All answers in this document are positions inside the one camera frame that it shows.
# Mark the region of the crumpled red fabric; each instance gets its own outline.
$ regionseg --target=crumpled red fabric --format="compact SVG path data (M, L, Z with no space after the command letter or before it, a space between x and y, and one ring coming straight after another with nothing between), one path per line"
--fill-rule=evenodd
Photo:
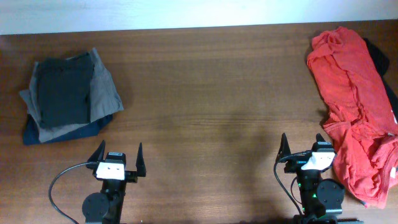
M333 139L340 182L367 205L384 208L398 184L398 125L365 41L339 27L312 39L307 65L329 107L323 129Z

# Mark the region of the white wall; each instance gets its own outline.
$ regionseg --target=white wall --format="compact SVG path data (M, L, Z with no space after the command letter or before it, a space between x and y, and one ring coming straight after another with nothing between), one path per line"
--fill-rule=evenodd
M0 0L0 34L397 18L398 0Z

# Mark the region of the wooden table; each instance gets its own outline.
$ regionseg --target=wooden table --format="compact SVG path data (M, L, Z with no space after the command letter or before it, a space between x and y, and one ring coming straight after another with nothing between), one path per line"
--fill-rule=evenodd
M69 223L50 206L49 184L86 161L102 139L107 151L127 154L130 170L144 145L147 177L127 186L124 223L293 217L297 211L272 166L283 132L294 152L310 149L316 133L326 137L320 126L326 106L305 59L310 39L337 26L382 49L391 60L386 80L398 92L398 21L0 36L0 223ZM18 91L28 87L34 61L92 47L125 110L97 137L23 146L26 105ZM282 166L278 171L290 186L294 175L284 175ZM81 205L100 188L81 168L57 182L53 197L84 223ZM394 223L397 206L398 188L384 210L365 209L347 195L341 217Z

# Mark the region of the folded garment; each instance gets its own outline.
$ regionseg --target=folded garment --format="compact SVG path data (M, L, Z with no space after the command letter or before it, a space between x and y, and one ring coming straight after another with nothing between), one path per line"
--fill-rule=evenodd
M107 115L90 124L87 124L84 127L80 127L74 131L64 134L63 136L53 138L43 143L61 142L61 141L97 136L100 130L103 129L109 122L111 122L112 119L113 119L112 114ZM26 146L30 146L33 144L41 144L41 142L39 141L39 130L37 129L37 124L30 114L28 114L27 116L27 124L24 131L23 140L24 140L24 145Z
M372 44L367 38L364 38L366 46L368 47L369 55L371 56L374 66L378 74L383 77L390 65L390 60L386 55L381 52L381 50ZM390 100L390 104L392 107L392 111L396 118L398 118L398 98L395 95L394 91L391 90L390 86L383 80L383 85L386 88L387 97Z
M398 125L365 41L339 27L312 47L307 63L330 110L323 128L337 152L335 173L355 197L384 208L398 184Z
M116 91L110 72L105 68L96 49L89 52L91 61L94 63L94 74L90 82L90 121L103 118L106 115L123 110L123 104ZM39 141L47 142L62 136L70 131L76 130L87 124L68 124L64 126L44 129L39 126L40 108L37 102L37 66L35 63L33 76L30 80L29 90L19 92L21 98L27 105L28 114L32 115L39 129Z
M90 122L90 81L93 62L89 53L63 60L48 58L37 66L37 101L40 127Z

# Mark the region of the black fabric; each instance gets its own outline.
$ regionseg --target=black fabric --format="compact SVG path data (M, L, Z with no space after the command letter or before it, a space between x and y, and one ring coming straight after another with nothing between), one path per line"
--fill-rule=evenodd
M37 101L42 128L90 122L89 54L69 60L48 58L37 67Z
M112 119L113 119L112 114L107 115L90 124L87 124L84 127L78 128L74 131L64 134L63 136L59 136L55 139L51 139L44 143L61 142L61 141L97 136L100 130L103 129L109 122L111 122ZM30 146L33 144L41 144L41 142L39 141L39 131L37 129L36 122L34 121L34 119L30 114L28 114L27 116L27 124L22 138L24 141L24 145L26 146Z
M390 60L381 50L372 44L367 38L364 38L366 46L368 47L369 55L373 60L373 64L383 80L384 88L386 89L387 97L390 100L392 111L396 118L398 118L398 98L391 90L390 86L384 81L383 76L386 74L390 65Z

